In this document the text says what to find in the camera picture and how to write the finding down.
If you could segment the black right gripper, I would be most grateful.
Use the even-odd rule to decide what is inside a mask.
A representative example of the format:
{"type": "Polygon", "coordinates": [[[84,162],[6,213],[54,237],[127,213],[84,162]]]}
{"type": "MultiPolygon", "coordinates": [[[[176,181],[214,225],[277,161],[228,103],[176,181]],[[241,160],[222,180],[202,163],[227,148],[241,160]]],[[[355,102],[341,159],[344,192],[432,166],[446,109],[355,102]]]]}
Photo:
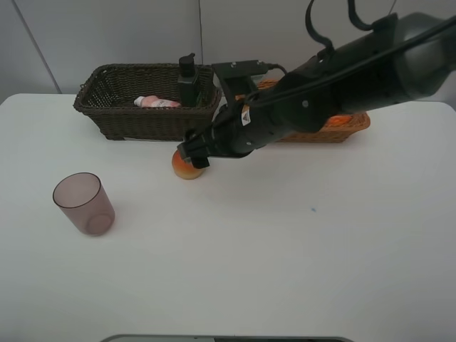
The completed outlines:
{"type": "Polygon", "coordinates": [[[251,107],[246,103],[225,105],[210,125],[189,130],[177,146],[181,160],[196,169],[210,166],[209,158],[243,158],[276,141],[273,105],[251,107]]]}

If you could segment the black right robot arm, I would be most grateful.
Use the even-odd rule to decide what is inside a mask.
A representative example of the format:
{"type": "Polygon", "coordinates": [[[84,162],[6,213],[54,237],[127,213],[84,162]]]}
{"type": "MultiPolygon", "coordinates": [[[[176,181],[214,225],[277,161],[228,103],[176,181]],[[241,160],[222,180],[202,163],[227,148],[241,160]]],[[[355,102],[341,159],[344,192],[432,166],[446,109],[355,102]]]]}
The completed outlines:
{"type": "Polygon", "coordinates": [[[242,158],[288,135],[316,133],[335,115],[406,103],[435,94],[455,70],[455,20],[422,13],[377,22],[368,35],[320,51],[259,90],[260,61],[217,63],[227,104],[213,123],[190,130],[178,146],[202,169],[211,157],[242,158]]]}

